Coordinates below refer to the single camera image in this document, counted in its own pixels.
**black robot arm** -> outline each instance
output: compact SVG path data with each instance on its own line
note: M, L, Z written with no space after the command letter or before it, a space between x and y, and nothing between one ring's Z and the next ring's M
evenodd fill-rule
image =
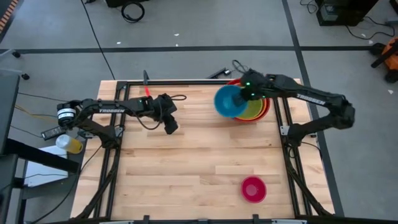
M330 113L322 118L305 124L292 124L290 127L281 127L282 134L287 136L291 146L301 145L302 139L308 134L328 128L346 129L354 124L355 109L344 95L328 93L300 85L293 78L285 75L267 74L264 76L252 69L243 74L241 85L244 88L241 90L240 96L234 97L234 102L237 105L242 100L294 97L329 109Z
M118 100L73 100L57 105L58 125L63 129L78 127L101 139L103 147L115 148L118 138L113 126L102 126L89 116L96 113L124 113L141 118L150 117L154 121L165 124L167 134L172 134L177 128L177 122L172 113L177 110L171 97L167 94L159 95L156 99L151 96L131 98L127 101Z

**plastic bottle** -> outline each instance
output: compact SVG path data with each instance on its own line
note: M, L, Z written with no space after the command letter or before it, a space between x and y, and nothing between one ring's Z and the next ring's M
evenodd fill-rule
M78 154L83 149L83 144L69 135L63 134L57 138L55 144L60 148L70 153Z

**wooden tabletop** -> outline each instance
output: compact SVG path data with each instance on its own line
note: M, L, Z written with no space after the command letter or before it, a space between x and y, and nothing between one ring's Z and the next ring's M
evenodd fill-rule
M187 96L185 101L175 101L178 110L173 116L179 128L172 135L165 133L163 124L148 131L136 118L127 117L112 220L142 220L144 215L150 215L151 220L247 219L253 214L260 218L294 217L272 103L262 120L239 123L215 111L213 97L220 87L150 86L153 96ZM113 100L115 88L116 81L102 81L98 98ZM131 87L130 98L144 95L142 86ZM294 123L310 120L306 102L289 99L289 104ZM96 114L93 120L109 125L110 117ZM148 126L155 125L149 118L143 120ZM303 141L316 144L310 137ZM83 162L100 144L99 139L88 141ZM299 150L308 188L333 212L318 149L303 144ZM97 191L103 154L100 150L82 172L71 217L78 215ZM267 185L267 196L261 203L248 203L240 194L241 181L249 175L260 177ZM297 192L303 212L301 193ZM102 215L107 195L105 192Z

